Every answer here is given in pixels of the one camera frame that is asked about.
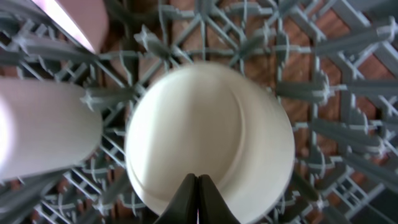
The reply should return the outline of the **white bowl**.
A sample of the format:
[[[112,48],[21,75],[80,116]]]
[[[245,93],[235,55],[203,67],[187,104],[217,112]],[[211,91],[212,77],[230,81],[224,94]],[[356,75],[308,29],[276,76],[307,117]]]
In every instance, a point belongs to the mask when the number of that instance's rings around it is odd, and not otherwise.
[[[292,126],[276,98],[211,62],[176,68],[149,88],[124,150],[132,187],[154,213],[165,211],[187,174],[207,174],[241,223],[276,205],[295,159]]]

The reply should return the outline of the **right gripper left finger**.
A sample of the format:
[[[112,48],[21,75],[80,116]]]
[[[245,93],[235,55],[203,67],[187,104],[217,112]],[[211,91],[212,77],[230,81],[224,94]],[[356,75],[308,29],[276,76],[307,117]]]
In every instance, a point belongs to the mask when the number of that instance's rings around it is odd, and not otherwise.
[[[195,174],[187,174],[154,224],[196,224],[197,218],[198,177]]]

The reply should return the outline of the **white round plate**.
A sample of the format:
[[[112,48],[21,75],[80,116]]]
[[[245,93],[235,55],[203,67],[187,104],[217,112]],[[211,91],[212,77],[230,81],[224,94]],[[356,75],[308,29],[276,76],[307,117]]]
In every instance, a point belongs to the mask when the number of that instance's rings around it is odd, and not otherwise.
[[[100,53],[109,31],[103,0],[33,0],[33,3],[85,49]]]

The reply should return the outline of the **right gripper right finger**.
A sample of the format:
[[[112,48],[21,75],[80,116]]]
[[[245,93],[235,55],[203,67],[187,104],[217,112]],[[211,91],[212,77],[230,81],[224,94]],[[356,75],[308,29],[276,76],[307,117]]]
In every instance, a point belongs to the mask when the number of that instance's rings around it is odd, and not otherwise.
[[[199,224],[240,224],[209,175],[199,176],[198,183]]]

